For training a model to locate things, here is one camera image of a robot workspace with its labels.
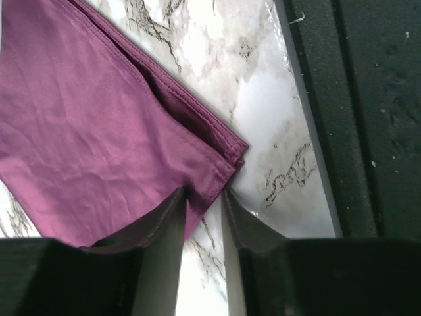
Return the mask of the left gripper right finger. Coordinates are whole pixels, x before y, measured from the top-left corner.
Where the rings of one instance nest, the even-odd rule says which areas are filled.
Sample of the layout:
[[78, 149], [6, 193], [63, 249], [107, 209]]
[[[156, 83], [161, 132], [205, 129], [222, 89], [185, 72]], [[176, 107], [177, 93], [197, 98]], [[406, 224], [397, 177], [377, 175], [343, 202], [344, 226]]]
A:
[[290, 239], [222, 192], [230, 315], [419, 315], [420, 244]]

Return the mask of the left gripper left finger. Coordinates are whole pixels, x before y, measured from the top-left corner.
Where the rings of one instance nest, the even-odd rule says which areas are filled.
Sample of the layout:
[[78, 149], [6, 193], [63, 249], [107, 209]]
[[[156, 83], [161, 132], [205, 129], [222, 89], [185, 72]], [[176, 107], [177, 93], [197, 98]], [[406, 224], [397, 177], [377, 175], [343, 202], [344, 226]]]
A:
[[2, 315], [173, 315], [186, 193], [90, 247], [52, 238], [1, 241]]

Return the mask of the purple cloth napkin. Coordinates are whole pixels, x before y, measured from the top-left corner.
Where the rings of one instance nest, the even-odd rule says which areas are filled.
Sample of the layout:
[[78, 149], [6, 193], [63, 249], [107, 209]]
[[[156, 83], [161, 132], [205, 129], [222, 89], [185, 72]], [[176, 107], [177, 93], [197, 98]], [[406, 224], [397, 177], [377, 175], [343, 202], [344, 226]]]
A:
[[84, 1], [4, 1], [1, 180], [37, 230], [90, 246], [187, 191], [190, 235], [247, 144]]

